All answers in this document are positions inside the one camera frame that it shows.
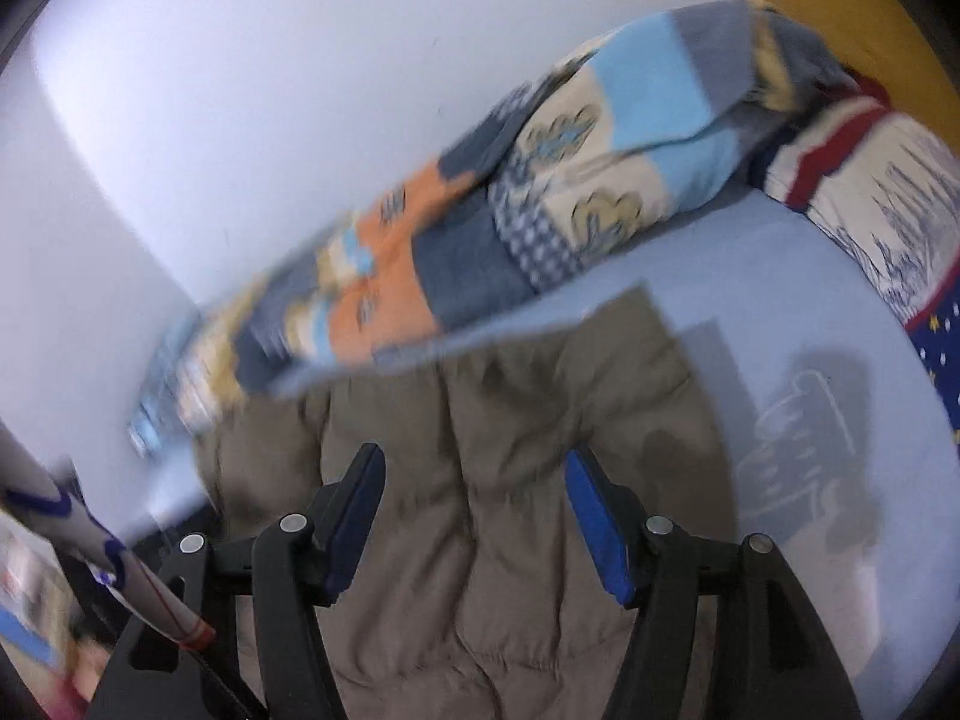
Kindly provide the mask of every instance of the metal screw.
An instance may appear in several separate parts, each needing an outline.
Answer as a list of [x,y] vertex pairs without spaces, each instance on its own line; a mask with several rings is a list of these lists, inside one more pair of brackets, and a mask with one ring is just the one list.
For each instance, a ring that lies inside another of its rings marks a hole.
[[759,552],[760,555],[766,555],[768,552],[773,552],[774,549],[774,541],[766,533],[754,533],[747,539],[747,543],[750,544],[750,548],[754,552]]
[[203,536],[199,533],[191,533],[189,536],[181,538],[181,552],[185,555],[192,555],[194,552],[200,552],[203,547]]
[[280,520],[280,530],[285,533],[302,531],[306,526],[306,517],[302,514],[287,514]]
[[669,517],[654,514],[652,517],[647,517],[647,530],[658,536],[666,536],[673,530],[673,522]]

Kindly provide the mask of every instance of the orange fabric patch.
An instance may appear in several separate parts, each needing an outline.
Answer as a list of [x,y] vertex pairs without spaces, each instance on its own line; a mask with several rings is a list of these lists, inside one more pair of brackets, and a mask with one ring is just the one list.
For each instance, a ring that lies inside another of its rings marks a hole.
[[430,162],[404,182],[402,212],[384,214],[384,203],[395,194],[388,191],[357,221],[357,240],[379,263],[443,215],[453,201],[474,185],[474,180],[474,174],[466,172],[448,181],[440,174],[437,161]]
[[368,362],[376,349],[435,336],[409,240],[378,273],[347,289],[328,315],[330,346],[341,362]]

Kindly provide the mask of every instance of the star-patterned fabric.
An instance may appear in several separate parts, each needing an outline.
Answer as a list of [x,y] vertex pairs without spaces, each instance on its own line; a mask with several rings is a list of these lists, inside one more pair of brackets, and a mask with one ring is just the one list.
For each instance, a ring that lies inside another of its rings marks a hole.
[[930,382],[937,388],[960,445],[960,279],[944,293],[934,310],[908,330]]

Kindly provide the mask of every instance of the white wall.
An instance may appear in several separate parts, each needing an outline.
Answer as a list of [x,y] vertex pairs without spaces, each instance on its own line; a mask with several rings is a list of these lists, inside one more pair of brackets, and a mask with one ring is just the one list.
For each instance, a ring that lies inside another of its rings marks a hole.
[[54,0],[40,77],[198,301],[370,202],[579,42],[707,0]]
[[191,305],[100,196],[21,45],[0,74],[0,415],[42,463],[72,457],[107,527],[144,511],[125,421]]

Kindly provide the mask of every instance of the brown duvet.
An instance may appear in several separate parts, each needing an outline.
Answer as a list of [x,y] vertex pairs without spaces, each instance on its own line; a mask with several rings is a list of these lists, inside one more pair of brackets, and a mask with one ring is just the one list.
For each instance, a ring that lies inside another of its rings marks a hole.
[[707,400],[640,292],[570,330],[254,399],[200,439],[200,473],[229,536],[252,535],[368,440],[386,491],[352,587],[319,613],[352,720],[602,715],[634,614],[603,591],[566,501],[575,442],[650,512],[734,535]]

